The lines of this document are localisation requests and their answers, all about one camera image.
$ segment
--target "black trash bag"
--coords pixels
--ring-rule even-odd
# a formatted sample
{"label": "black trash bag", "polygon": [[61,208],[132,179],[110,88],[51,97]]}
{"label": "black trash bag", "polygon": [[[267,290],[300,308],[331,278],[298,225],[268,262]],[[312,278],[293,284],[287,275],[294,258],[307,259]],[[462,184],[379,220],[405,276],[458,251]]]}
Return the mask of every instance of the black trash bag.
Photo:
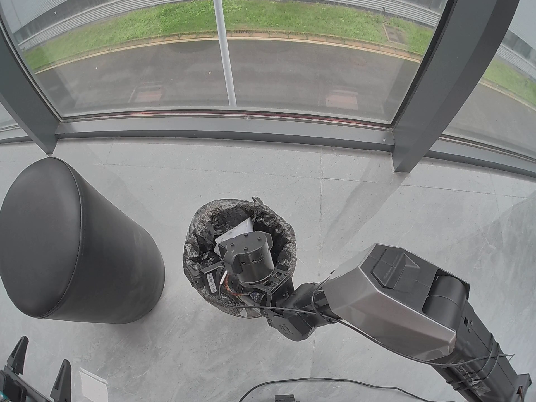
{"label": "black trash bag", "polygon": [[[263,231],[272,235],[273,247],[270,252],[274,265],[287,269],[292,275],[297,260],[294,230],[257,197],[253,197],[253,202],[240,199],[218,199],[201,207],[193,216],[188,228],[184,244],[183,267],[188,264],[199,271],[220,261],[221,258],[214,252],[215,239],[247,218],[253,221],[254,231]],[[225,303],[236,305],[236,308],[224,305],[217,296],[211,296],[205,287],[196,288],[196,290],[205,301],[223,312],[244,318],[260,317],[254,309],[241,308],[244,304],[225,291],[224,287],[221,292]]]}

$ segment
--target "asphalt road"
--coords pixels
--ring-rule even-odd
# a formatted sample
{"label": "asphalt road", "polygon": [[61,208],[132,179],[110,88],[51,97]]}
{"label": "asphalt road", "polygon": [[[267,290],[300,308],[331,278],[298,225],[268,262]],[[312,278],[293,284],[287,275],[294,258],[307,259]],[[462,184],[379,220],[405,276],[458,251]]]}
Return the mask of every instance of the asphalt road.
{"label": "asphalt road", "polygon": [[[313,111],[390,122],[417,63],[324,44],[229,40],[240,107]],[[222,107],[217,40],[134,48],[37,75],[63,114],[124,108]],[[518,152],[536,147],[536,112],[478,85],[448,131]]]}

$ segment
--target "grass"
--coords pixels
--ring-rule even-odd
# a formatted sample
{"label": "grass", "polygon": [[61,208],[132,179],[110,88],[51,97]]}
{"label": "grass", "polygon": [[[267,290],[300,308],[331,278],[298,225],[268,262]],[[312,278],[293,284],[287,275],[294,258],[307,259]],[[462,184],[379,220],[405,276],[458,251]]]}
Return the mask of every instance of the grass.
{"label": "grass", "polygon": [[[404,31],[409,51],[423,55],[433,31],[400,18],[321,3],[272,0],[224,0],[228,30],[272,30],[326,34],[386,44],[383,24]],[[169,3],[140,9],[62,34],[25,52],[37,70],[74,55],[128,40],[216,30],[212,0]],[[510,66],[493,60],[484,77],[536,105],[536,83]]]}

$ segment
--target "yellow curb line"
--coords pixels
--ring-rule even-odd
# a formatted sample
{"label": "yellow curb line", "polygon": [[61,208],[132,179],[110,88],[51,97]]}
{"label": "yellow curb line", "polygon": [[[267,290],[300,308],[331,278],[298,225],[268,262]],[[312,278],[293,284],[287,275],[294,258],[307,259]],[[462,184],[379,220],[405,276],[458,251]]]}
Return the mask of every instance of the yellow curb line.
{"label": "yellow curb line", "polygon": [[[172,40],[163,39],[163,40],[159,40],[159,41],[155,41],[155,42],[149,42],[149,43],[145,43],[145,44],[133,44],[133,45],[122,47],[122,48],[107,49],[107,50],[104,50],[104,51],[96,52],[95,54],[84,55],[84,56],[81,56],[81,57],[78,57],[78,58],[70,59],[68,61],[63,61],[61,63],[51,65],[50,67],[47,67],[45,69],[38,70],[38,71],[36,71],[34,73],[36,75],[38,75],[39,73],[43,73],[44,71],[55,69],[57,67],[61,67],[62,65],[75,63],[75,62],[81,61],[83,59],[88,59],[88,58],[96,57],[96,56],[99,56],[99,55],[112,54],[114,52],[119,52],[119,51],[124,51],[124,50],[145,48],[145,47],[148,47],[148,46],[156,46],[158,44],[175,44],[175,43],[179,43],[179,42],[182,42],[182,43],[184,43],[184,42],[199,42],[199,41],[205,41],[205,40],[218,40],[218,37],[196,37],[194,39],[172,39]],[[395,52],[386,52],[386,51],[382,51],[382,50],[378,50],[378,49],[370,49],[370,48],[366,48],[366,47],[362,47],[362,46],[354,46],[354,45],[351,45],[351,44],[337,44],[337,43],[334,43],[334,42],[324,42],[324,41],[319,41],[319,40],[286,39],[286,38],[282,38],[282,37],[240,37],[240,36],[236,36],[236,37],[228,36],[227,40],[274,40],[274,41],[280,41],[280,42],[283,41],[283,42],[297,42],[297,43],[306,43],[306,44],[324,44],[324,45],[327,45],[327,46],[337,46],[339,48],[347,48],[347,49],[358,49],[358,50],[362,50],[362,51],[366,51],[366,52],[372,52],[373,54],[387,55],[387,56],[391,56],[391,57],[394,57],[394,58],[406,59],[408,61],[413,61],[415,63],[420,63],[421,62],[420,59],[411,58],[411,57],[408,57],[408,56],[405,56],[405,55],[396,54]],[[505,92],[505,91],[503,91],[503,90],[501,90],[501,89],[499,89],[499,88],[497,88],[497,87],[495,87],[493,85],[488,84],[486,81],[483,82],[482,80],[479,80],[479,84],[487,86],[488,88],[490,88],[490,89],[492,89],[494,91],[497,91],[497,92],[507,96],[508,98],[511,98],[511,99],[517,101],[520,104],[525,105],[529,109],[532,109],[533,111],[536,111],[536,108],[533,107],[531,104],[523,101],[522,99],[516,97],[515,95],[509,94],[508,92]]]}

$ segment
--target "black stool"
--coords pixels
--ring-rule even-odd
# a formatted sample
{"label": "black stool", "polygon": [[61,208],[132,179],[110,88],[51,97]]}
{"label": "black stool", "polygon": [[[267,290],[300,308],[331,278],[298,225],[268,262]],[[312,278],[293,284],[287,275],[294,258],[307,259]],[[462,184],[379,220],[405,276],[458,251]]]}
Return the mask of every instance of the black stool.
{"label": "black stool", "polygon": [[5,196],[0,277],[31,317],[129,323],[158,302],[164,262],[147,231],[48,157],[20,173]]}

